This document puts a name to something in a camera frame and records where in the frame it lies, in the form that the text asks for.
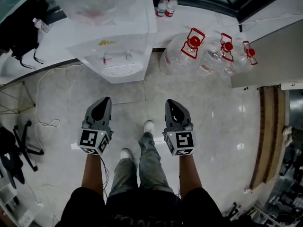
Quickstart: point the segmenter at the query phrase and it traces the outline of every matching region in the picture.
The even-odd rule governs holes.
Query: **concrete floor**
[[[162,136],[164,105],[171,98],[184,105],[191,114],[196,130],[196,166],[203,187],[220,210],[227,210],[234,201],[254,202],[251,195],[243,194],[243,189],[250,183],[258,150],[258,90],[256,87],[232,89],[230,78],[224,73],[205,77],[164,76],[158,67],[160,55],[152,54],[145,80],[140,82],[110,84],[86,66],[54,70],[41,80],[37,117],[46,123],[60,119],[60,126],[37,125],[45,155],[33,156],[38,172],[34,173],[26,161],[23,172],[43,207],[35,204],[27,184],[18,184],[19,199],[37,211],[36,221],[41,226],[49,227],[53,218],[55,223],[60,219],[70,193],[81,184],[86,155],[81,150],[72,150],[71,144],[77,142],[86,109],[103,96],[112,99],[110,127],[115,132],[103,154],[110,172],[107,193],[120,150],[130,148],[138,161],[140,147],[137,141],[143,133],[144,122],[153,120],[157,128],[155,137]],[[38,81],[44,74],[41,72],[25,79],[34,101]],[[28,119],[33,122],[28,131],[28,142],[38,147],[34,131],[35,109],[19,116],[1,116],[1,123],[12,130],[14,124],[24,125]],[[168,182],[178,193],[178,157],[172,157],[165,144],[157,145],[157,149]]]

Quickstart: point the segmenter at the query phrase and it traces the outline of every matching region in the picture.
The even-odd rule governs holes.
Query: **sneaker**
[[[145,132],[149,132],[152,134],[152,136],[154,136],[155,134],[155,123],[151,120],[148,120],[145,122],[144,124],[144,133]]]
[[[124,158],[130,158],[130,159],[134,159],[131,151],[128,149],[128,148],[124,148],[121,153],[120,153],[120,157],[121,159],[124,159]]]
[[[283,135],[288,135],[292,133],[292,126],[288,126],[283,130]]]
[[[285,147],[289,146],[293,142],[293,138],[290,137],[286,142],[285,142]]]

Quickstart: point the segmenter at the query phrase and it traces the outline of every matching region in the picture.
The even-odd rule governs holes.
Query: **office chair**
[[[21,140],[17,135],[18,126],[14,127],[14,134],[5,129],[4,127],[0,128],[0,141],[2,142],[0,147],[0,159],[4,168],[7,170],[9,180],[15,189],[16,184],[13,179],[14,177],[22,184],[25,183],[25,179],[21,169],[23,166],[23,162],[20,159],[20,155],[24,155],[24,158],[27,160],[28,164],[34,172],[38,171],[38,167],[33,166],[28,154],[30,153],[39,156],[44,155],[43,150],[35,151],[26,147],[27,128],[31,125],[32,123],[30,121],[27,121],[24,126]]]

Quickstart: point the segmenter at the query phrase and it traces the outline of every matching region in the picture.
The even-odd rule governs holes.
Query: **plastic bottle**
[[[257,65],[257,61],[254,58],[254,55],[256,54],[255,50],[250,47],[250,43],[248,41],[237,43],[234,50],[234,62],[224,69],[227,73],[235,74],[249,71],[254,65]]]
[[[189,34],[177,35],[160,59],[160,71],[165,75],[196,74],[201,61],[199,53],[205,35],[192,28]]]
[[[167,5],[169,3],[169,0],[161,0],[158,4],[157,13],[156,15],[158,17],[163,17],[165,14],[165,11],[167,9]]]
[[[207,37],[202,48],[199,72],[209,74],[225,69],[233,61],[232,38],[222,33],[221,39]]]
[[[49,26],[42,20],[34,18],[33,22],[34,22],[35,27],[38,28],[43,33],[46,34],[49,32],[49,30],[50,30]]]
[[[177,5],[178,5],[178,0],[170,0],[165,11],[165,16],[172,17],[174,15]]]

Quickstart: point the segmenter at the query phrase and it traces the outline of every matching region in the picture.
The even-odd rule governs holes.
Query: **black bag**
[[[47,4],[44,0],[28,0],[0,24],[0,50],[11,49],[12,56],[23,67],[31,68],[22,63],[22,57],[32,49],[35,50],[34,60],[43,64],[36,58],[36,49],[39,46],[38,29],[34,26],[33,19],[44,19],[46,10]]]

